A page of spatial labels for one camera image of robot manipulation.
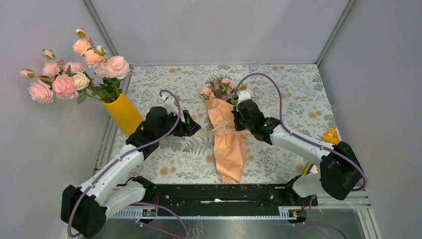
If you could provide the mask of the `cream printed ribbon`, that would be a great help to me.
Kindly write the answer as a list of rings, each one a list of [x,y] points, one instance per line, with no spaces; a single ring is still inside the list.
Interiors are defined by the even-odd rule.
[[[231,134],[231,133],[235,133],[241,136],[247,136],[250,135],[251,133],[248,130],[236,130],[234,128],[225,128],[226,126],[228,126],[229,123],[231,123],[232,121],[230,120],[225,120],[222,123],[218,124],[214,129],[210,130],[210,131],[205,131],[205,130],[199,130],[197,131],[193,137],[203,137],[203,136],[211,136],[211,135],[223,135],[223,134]]]

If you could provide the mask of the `orange paper bouquet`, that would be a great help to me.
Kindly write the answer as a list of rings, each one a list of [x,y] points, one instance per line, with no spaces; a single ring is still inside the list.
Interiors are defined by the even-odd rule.
[[[200,96],[213,126],[225,120],[232,121],[225,128],[234,127],[233,107],[237,105],[234,81],[229,76],[209,79],[209,86],[201,90]],[[245,137],[231,133],[213,135],[213,155],[216,169],[224,183],[239,183],[246,163]]]

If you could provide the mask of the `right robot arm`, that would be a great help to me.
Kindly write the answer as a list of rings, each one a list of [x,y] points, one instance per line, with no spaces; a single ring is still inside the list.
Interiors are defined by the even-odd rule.
[[[244,100],[233,107],[237,131],[247,130],[256,140],[287,149],[310,161],[320,173],[296,176],[288,183],[285,197],[298,205],[305,197],[326,193],[344,200],[350,192],[366,186],[366,177],[350,145],[318,141],[287,128],[279,119],[264,117],[258,105]]]

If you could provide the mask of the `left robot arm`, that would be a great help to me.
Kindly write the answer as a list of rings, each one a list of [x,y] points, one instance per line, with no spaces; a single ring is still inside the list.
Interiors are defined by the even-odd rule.
[[[152,107],[104,168],[80,186],[69,185],[64,189],[60,218],[68,225],[68,237],[92,238],[116,212],[135,202],[150,204],[154,200],[153,189],[141,183],[130,182],[117,191],[114,188],[158,148],[161,140],[170,135],[193,136],[200,129],[188,110],[175,113],[164,107]]]

